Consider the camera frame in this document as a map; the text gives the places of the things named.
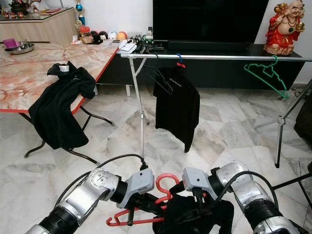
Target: white label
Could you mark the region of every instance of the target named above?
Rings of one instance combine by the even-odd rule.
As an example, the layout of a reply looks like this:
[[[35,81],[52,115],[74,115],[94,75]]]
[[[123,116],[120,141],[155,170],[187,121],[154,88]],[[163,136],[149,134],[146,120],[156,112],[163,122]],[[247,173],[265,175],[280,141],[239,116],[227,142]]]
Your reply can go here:
[[[61,72],[69,72],[69,66],[59,66]]]

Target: marble table top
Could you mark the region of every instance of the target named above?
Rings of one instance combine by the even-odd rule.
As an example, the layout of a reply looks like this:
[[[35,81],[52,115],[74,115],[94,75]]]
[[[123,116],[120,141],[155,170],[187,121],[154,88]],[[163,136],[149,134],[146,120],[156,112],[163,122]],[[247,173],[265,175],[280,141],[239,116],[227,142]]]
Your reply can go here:
[[[0,50],[0,111],[27,113],[44,89],[58,80],[47,76],[55,63],[71,61],[77,68],[84,67],[97,81],[118,46],[56,45],[36,43],[35,49],[22,55],[10,55]],[[80,94],[71,104],[74,114],[85,98]]]

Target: clothing rack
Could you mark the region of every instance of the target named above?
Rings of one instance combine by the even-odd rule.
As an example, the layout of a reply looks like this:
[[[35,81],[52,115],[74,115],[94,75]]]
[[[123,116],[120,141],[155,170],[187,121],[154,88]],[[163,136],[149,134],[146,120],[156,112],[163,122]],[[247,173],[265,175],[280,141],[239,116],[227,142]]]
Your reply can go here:
[[[137,85],[137,75],[140,73],[146,59],[180,59],[178,55],[153,55],[153,54],[121,54],[122,58],[128,58],[130,62],[130,68],[132,73],[132,78],[136,90],[136,97],[139,102],[139,107],[141,111],[140,121],[141,121],[141,156],[144,157],[144,111],[142,107],[140,92]],[[215,55],[181,55],[182,59],[203,59],[203,60],[262,60],[262,61],[275,61],[275,57],[265,57],[265,56],[215,56]],[[138,69],[135,71],[133,59],[143,59]],[[291,57],[278,57],[279,61],[297,61],[297,62],[312,62],[312,58],[291,58]],[[312,88],[312,79],[305,88],[305,90],[297,97],[297,99],[289,106],[284,115],[277,117],[278,127],[278,138],[277,138],[277,150],[276,150],[276,168],[279,168],[283,126],[286,124],[286,117],[290,112],[296,107],[301,98]]]

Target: black tv screen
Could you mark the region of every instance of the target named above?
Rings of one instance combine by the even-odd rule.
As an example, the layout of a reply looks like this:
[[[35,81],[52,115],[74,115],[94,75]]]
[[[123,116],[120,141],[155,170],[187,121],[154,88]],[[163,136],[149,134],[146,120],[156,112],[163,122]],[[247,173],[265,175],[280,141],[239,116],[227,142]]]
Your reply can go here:
[[[268,1],[153,0],[153,36],[156,40],[254,43]]]

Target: green hanger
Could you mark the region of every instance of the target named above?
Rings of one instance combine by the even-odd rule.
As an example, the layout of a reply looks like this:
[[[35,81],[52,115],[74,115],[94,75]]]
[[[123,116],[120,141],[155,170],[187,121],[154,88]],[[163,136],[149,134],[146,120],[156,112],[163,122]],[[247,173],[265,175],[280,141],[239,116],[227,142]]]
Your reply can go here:
[[[255,63],[252,63],[252,64],[249,64],[249,65],[246,64],[246,65],[244,66],[244,69],[245,69],[247,72],[249,72],[249,73],[251,73],[252,75],[254,75],[255,77],[257,77],[258,79],[260,79],[261,81],[263,81],[264,83],[266,83],[268,86],[270,86],[270,87],[271,87],[272,89],[274,89],[276,92],[278,92],[283,98],[288,99],[289,96],[288,96],[288,93],[286,92],[286,86],[285,86],[283,80],[281,80],[281,79],[279,78],[278,73],[276,73],[276,72],[274,71],[274,69],[273,69],[273,66],[276,65],[276,64],[277,64],[277,61],[278,61],[277,56],[276,56],[276,55],[273,55],[273,56],[275,57],[275,62],[272,63],[272,64],[270,64],[269,66],[265,66],[265,65],[262,65],[262,64],[255,64]],[[283,85],[283,87],[284,87],[284,91],[283,91],[283,92],[280,92],[279,90],[275,89],[272,85],[270,85],[269,83],[267,83],[264,79],[262,79],[261,77],[259,77],[259,76],[256,75],[255,73],[253,73],[253,72],[250,70],[250,67],[252,67],[252,66],[263,67],[262,73],[264,73],[265,75],[267,75],[267,76],[270,77],[270,78],[273,78],[273,76],[276,75],[278,81],[280,81],[280,82],[282,83],[282,85]],[[266,69],[271,69],[272,74],[268,74],[268,73],[266,72]]]

